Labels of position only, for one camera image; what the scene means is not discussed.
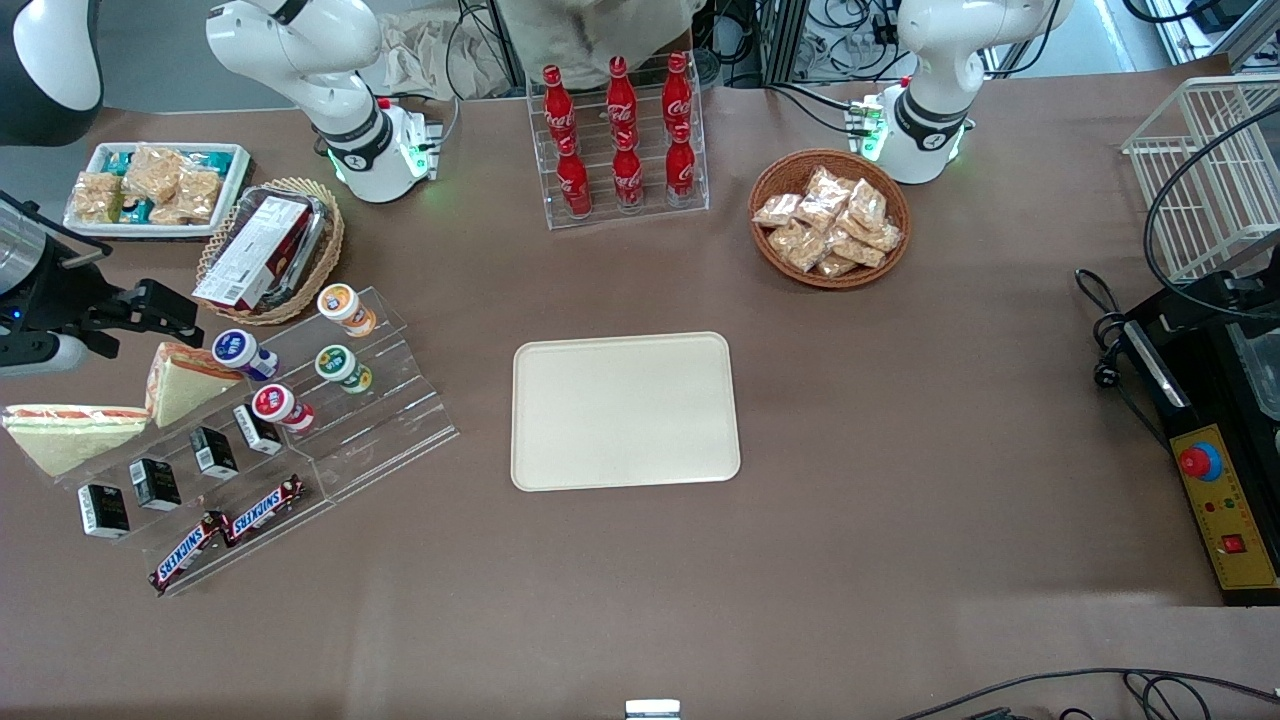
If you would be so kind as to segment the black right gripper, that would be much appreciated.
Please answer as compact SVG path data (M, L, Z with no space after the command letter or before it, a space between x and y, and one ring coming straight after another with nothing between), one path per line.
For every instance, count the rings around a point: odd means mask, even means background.
M131 311L140 319L131 319ZM86 348L115 359L120 341L110 331L164 334L201 347L198 305L164 283L141 279L132 290L106 282L95 258L55 238L3 240L3 340L29 333L83 338Z

